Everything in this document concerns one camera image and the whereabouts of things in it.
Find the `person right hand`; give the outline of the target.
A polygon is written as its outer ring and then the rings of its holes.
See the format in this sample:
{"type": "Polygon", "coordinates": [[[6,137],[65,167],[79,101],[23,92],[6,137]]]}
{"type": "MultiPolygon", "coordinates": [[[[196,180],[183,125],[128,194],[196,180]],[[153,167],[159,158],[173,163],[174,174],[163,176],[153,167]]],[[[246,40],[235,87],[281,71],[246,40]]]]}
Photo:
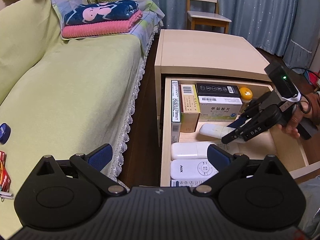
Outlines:
{"type": "Polygon", "coordinates": [[[300,137],[297,126],[303,118],[310,119],[314,125],[319,126],[319,91],[303,96],[299,103],[300,106],[296,108],[286,126],[277,124],[283,133],[295,139],[300,137]]]}

